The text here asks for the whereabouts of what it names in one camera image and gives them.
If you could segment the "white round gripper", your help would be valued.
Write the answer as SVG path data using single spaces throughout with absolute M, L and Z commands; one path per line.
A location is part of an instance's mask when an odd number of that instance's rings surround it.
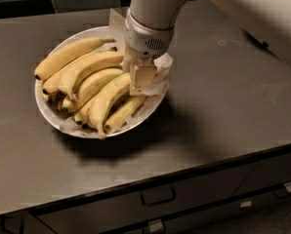
M 131 55 L 157 59 L 168 51 L 173 36 L 174 28 L 152 29 L 144 26 L 133 17 L 131 10 L 128 10 L 124 28 L 127 48 L 122 61 L 122 70 L 130 71 L 131 96 L 140 95 L 143 87 L 152 84 L 157 73 L 157 67 L 153 62 L 142 60 L 131 62 Z

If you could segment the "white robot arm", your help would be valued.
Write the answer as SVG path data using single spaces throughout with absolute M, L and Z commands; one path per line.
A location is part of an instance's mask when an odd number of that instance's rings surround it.
M 152 84 L 149 69 L 172 41 L 175 23 L 188 0 L 131 0 L 126 14 L 124 70 L 130 94 Z M 291 0 L 209 0 L 282 61 L 291 66 Z

